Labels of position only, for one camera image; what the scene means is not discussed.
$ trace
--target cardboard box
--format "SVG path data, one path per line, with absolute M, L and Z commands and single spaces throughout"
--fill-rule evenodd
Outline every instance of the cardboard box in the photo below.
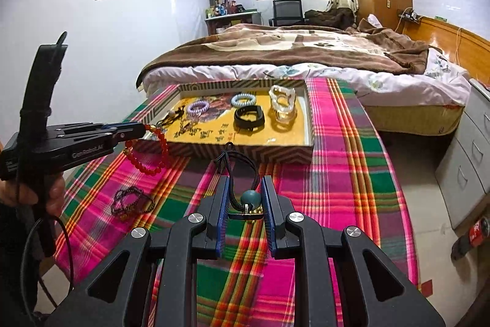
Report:
M 264 93 L 268 93 L 273 85 L 295 88 L 296 90 L 296 107 L 298 109 L 298 117 L 295 120 L 295 125 L 297 123 L 295 128 L 296 133 L 293 131 L 287 131 L 286 133 L 279 132 L 277 126 L 274 124 L 275 118 L 272 117 L 272 114 L 269 115 L 268 113 L 270 100 L 267 94 L 268 105 L 266 105 Z M 222 114 L 219 114 L 216 120 L 206 123 L 214 124 L 211 126 L 213 129 L 203 130 L 206 129 L 203 124 L 203 128 L 199 128 L 199 131 L 201 131 L 200 135 L 194 132 L 194 136 L 192 137 L 189 135 L 186 138 L 177 137 L 177 129 L 173 126 L 170 127 L 166 134 L 170 155 L 213 160 L 219 156 L 225 144 L 231 141 L 234 142 L 237 151 L 246 154 L 258 163 L 310 164 L 313 157 L 315 134 L 313 130 L 310 95 L 304 80 L 258 79 L 178 85 L 162 102 L 151 110 L 143 122 L 145 124 L 155 125 L 167 115 L 169 110 L 187 100 L 190 102 L 197 97 L 215 97 L 219 95 L 217 99 L 223 104 L 224 99 L 227 101 L 232 95 L 242 92 L 257 94 L 257 102 L 258 104 L 261 102 L 266 118 L 264 129 L 269 129 L 270 133 L 268 133 L 269 131 L 261 134 L 243 133 L 233 126 L 228 127 L 229 124 L 223 124 L 222 127 L 226 126 L 226 128 L 220 130 L 219 133 L 209 134 L 209 132 L 214 132 L 218 129 L 215 128 L 219 124 L 218 121 L 226 120 L 229 122 L 230 118 L 233 118 L 232 114 L 234 114 L 234 109 L 233 112 L 231 110 L 219 110 Z M 228 102 L 226 102 L 226 105 L 231 109 L 231 105 Z M 265 140 L 266 136 L 275 136 L 275 138 Z M 281 141 L 287 142 L 288 144 L 274 144 L 274 142 Z M 139 152 L 156 153 L 160 152 L 160 145 L 156 141 L 156 138 L 148 133 L 142 140 L 135 144 L 134 149 Z

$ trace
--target screw head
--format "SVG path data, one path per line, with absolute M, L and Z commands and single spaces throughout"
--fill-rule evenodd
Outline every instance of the screw head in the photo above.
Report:
M 199 223 L 204 219 L 201 214 L 190 214 L 188 220 L 190 223 Z
M 300 212 L 291 212 L 289 214 L 289 219 L 291 219 L 293 222 L 302 222 L 305 217 Z
M 361 235 L 361 229 L 359 229 L 357 226 L 349 226 L 346 231 L 351 237 L 359 237 Z
M 146 234 L 146 230 L 143 229 L 142 227 L 137 227 L 134 228 L 131 231 L 131 236 L 133 236 L 135 239 L 140 239 Z

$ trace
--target triangular cutout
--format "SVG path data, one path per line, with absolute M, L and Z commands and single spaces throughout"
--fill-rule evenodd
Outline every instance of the triangular cutout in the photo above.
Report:
M 404 289 L 401 283 L 371 251 L 365 249 L 363 256 L 371 277 L 374 293 L 379 302 L 384 302 L 403 294 Z
M 123 251 L 112 261 L 97 280 L 89 287 L 87 293 L 89 297 L 101 299 L 107 303 L 113 303 L 119 289 L 119 283 L 123 277 L 129 259 L 129 251 Z

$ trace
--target human hand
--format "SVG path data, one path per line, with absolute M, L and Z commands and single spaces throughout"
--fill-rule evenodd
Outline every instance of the human hand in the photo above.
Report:
M 0 181 L 0 202 L 10 207 L 17 205 L 15 180 L 7 182 Z M 59 217 L 65 200 L 65 180 L 63 175 L 58 175 L 51 186 L 49 199 L 46 202 L 46 211 L 48 214 Z M 20 185 L 19 203 L 23 205 L 37 204 L 38 197 L 35 192 L 29 189 L 25 184 Z

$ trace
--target nightstand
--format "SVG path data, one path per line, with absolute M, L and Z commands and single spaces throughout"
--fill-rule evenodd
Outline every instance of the nightstand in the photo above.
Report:
M 460 125 L 435 171 L 453 228 L 490 202 L 490 92 L 470 83 Z

